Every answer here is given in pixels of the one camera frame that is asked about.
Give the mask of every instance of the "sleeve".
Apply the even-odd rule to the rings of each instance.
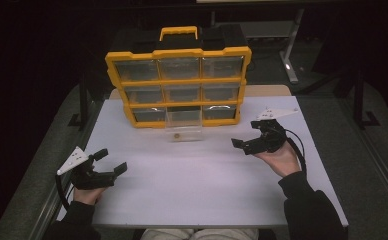
[[[53,223],[45,232],[43,239],[101,239],[101,235],[91,225],[94,211],[94,206],[76,201],[71,202],[64,218]]]
[[[303,172],[284,177],[279,185],[287,200],[284,211],[291,240],[344,240],[347,233],[324,192],[314,191]]]

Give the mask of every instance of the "white table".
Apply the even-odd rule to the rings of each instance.
[[[266,106],[300,109],[292,96],[246,97],[238,125],[206,127],[203,141],[175,143],[166,140],[164,129],[133,128],[123,115],[122,101],[106,100],[85,152],[108,149],[109,155],[94,163],[98,172],[112,171],[125,161],[128,171],[104,193],[93,223],[128,228],[286,225],[280,177],[231,143],[231,138],[260,136],[250,121]],[[303,141],[311,186],[327,194],[347,226],[301,111],[278,122]],[[58,219],[63,215],[62,209]]]

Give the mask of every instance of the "hand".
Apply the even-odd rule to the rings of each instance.
[[[97,188],[92,190],[80,190],[75,187],[73,191],[73,200],[88,205],[95,205],[101,199],[101,194],[107,188]]]
[[[261,152],[253,156],[265,161],[281,177],[301,170],[297,161],[297,155],[287,141],[280,149],[273,153]]]

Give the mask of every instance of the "strap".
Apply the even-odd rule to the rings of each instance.
[[[304,172],[304,175],[307,176],[306,159],[304,159],[303,154],[300,152],[300,149],[294,143],[293,139],[287,138],[287,142],[291,145],[291,147],[296,152],[297,157],[299,158],[299,161],[300,161],[301,170]]]

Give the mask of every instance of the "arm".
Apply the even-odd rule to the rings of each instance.
[[[287,142],[274,153],[263,152],[255,156],[282,177],[279,185],[287,197],[284,210],[291,239],[347,239],[331,201],[325,193],[310,187],[300,171],[294,150]]]
[[[61,221],[53,223],[45,232],[44,240],[72,239],[99,240],[100,234],[92,227],[95,203],[105,188],[94,190],[74,190],[73,201]]]

